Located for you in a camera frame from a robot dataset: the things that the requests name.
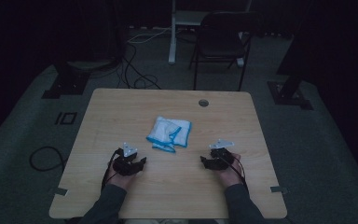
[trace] stand base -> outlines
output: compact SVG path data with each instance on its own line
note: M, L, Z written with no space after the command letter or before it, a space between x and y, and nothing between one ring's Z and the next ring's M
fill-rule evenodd
M42 99L59 99L61 95L81 95L86 88L90 74L76 75L72 84L63 86L60 75L57 76L50 90L45 91Z
M280 95L284 83L267 82L272 98L276 105L299 105L303 110L313 110L309 100L304 99L300 90L296 90L291 98L285 98Z

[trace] hand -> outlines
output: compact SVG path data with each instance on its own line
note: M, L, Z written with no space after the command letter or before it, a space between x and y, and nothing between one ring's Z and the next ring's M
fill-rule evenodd
M110 179L106 182L106 184L116 185L116 186L128 191L136 174L135 175L120 175L112 168L112 164L109 167L109 175L107 177L108 179L109 178Z
M242 173L242 169L240 168L239 160L241 159L241 155L231 153L234 159L234 162L231 164L240 174ZM226 170L214 171L217 176L219 176L220 181L222 182L225 188L228 188L232 185L242 184L241 178L237 173L231 168L228 167Z

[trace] gray carpet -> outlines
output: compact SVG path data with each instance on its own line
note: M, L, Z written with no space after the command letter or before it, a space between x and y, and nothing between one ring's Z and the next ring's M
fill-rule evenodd
M181 37L194 40L192 35ZM135 44L132 64L141 73L157 77L162 89L191 90L193 71L187 67L193 44L178 41L176 64L169 65L169 43L167 36L161 36ZM288 217L298 224L358 223L358 167L316 88L305 82L300 87L314 110L275 105L269 93L267 81L286 80L275 74L290 43L279 37L255 38L242 85L253 96L279 182L289 190L283 195ZM131 54L128 48L128 59ZM23 94L0 128L0 223L64 223L48 216L61 169L37 172L29 156L40 147L52 146L67 158L93 90L126 88L119 82L119 71L93 73L83 95L42 100L57 76L51 66ZM236 66L227 70L224 64L201 64L198 90L235 91L240 71ZM128 78L132 84L137 75L130 70ZM61 112L77 112L75 123L56 125ZM37 154L34 162L49 167L59 158L47 150Z

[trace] table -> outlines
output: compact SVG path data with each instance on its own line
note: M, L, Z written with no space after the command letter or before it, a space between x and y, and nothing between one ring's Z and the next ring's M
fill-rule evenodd
M208 106L200 106L199 100ZM192 122L188 147L176 153L153 149L145 138L157 116ZM222 138L235 143L227 149L241 154L252 200L266 218L286 216L278 180L247 92L155 91L97 89L77 134L56 194L51 217L83 216L100 195L106 164L127 142L137 147L137 161L147 157L128 192L122 218L227 218L224 188L205 170L200 156L209 158L209 145Z
M252 4L252 0L246 2L246 11ZM176 10L176 0L172 0L172 15L171 15L171 44L170 54L168 56L168 63L175 64L176 57L176 25L192 25L199 26L202 19L208 14L206 11L187 11L187 10ZM243 59L237 59L237 65L243 66Z

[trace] forearm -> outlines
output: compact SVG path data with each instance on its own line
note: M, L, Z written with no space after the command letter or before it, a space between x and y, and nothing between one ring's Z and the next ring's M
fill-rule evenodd
M79 224L117 223L118 212L126 195L126 190L115 185L106 185L98 201L81 219Z
M226 188L225 196L230 224L267 223L242 184Z

